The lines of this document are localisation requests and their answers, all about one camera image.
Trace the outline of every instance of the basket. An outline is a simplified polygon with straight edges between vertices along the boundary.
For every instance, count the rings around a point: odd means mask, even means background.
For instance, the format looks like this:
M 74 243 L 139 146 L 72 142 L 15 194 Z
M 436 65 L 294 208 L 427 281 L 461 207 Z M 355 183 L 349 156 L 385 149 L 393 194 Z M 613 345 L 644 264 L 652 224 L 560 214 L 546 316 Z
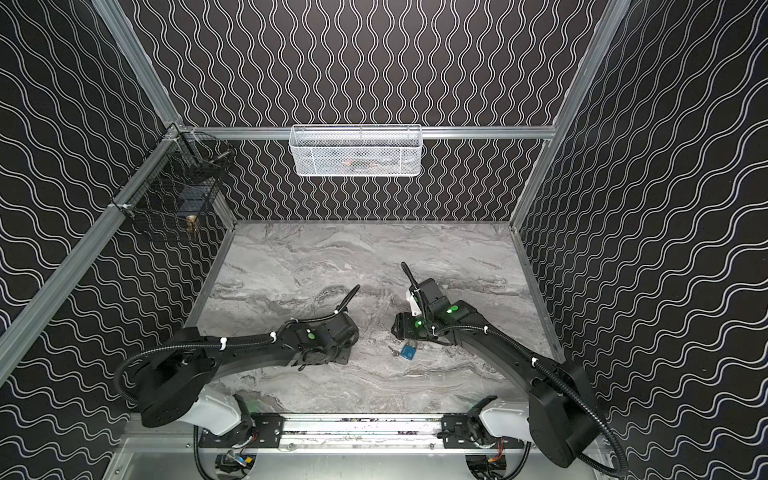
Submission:
M 196 241 L 235 149 L 207 134 L 182 134 L 131 200 L 118 205 L 154 242 Z
M 293 125 L 288 141 L 303 177 L 415 177 L 421 125 Z

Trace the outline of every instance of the patterned wallpaper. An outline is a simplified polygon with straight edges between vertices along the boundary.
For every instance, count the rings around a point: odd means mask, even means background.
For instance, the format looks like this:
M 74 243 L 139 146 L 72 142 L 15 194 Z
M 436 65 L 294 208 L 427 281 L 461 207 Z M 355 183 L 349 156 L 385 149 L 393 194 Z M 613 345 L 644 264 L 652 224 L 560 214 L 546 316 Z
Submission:
M 284 141 L 232 142 L 241 220 L 509 220 L 541 140 L 425 141 L 418 177 L 300 177 Z
M 521 230 L 630 478 L 768 475 L 767 31 L 635 0 Z
M 112 372 L 183 326 L 223 228 L 201 242 L 115 234 L 0 387 L 0 479 L 100 479 L 128 420 Z
M 606 0 L 121 0 L 185 124 L 552 124 Z
M 165 128 L 88 0 L 0 2 L 0 333 Z

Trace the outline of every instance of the marble tabletop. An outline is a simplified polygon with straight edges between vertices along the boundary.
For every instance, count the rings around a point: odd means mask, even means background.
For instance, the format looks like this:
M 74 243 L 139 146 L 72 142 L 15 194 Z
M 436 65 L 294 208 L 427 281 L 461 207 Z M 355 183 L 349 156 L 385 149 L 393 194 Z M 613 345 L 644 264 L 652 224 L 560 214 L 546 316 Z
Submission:
M 360 340 L 345 366 L 269 367 L 222 378 L 253 411 L 464 412 L 487 395 L 527 396 L 464 349 L 419 343 L 394 356 L 390 333 L 409 311 L 408 279 L 434 278 L 499 329 L 550 355 L 511 234 L 496 223 L 241 223 L 200 317 L 207 335 L 265 333 L 295 316 L 328 313 L 357 283 L 349 314 Z

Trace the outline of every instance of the black wire basket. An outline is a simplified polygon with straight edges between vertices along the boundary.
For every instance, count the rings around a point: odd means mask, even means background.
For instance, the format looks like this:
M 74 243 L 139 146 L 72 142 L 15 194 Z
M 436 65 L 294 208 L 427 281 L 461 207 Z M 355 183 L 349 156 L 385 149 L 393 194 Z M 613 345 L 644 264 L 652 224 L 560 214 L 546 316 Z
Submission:
M 226 141 L 182 134 L 131 200 L 118 208 L 151 241 L 198 241 L 234 158 L 235 148 Z

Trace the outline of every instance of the white wire basket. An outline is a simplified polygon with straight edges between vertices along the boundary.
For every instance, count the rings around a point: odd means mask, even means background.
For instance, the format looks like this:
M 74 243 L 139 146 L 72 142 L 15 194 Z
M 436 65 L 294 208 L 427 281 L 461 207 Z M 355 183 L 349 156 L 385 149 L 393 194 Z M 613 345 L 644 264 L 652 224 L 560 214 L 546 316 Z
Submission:
M 293 125 L 288 145 L 303 177 L 415 177 L 421 125 Z

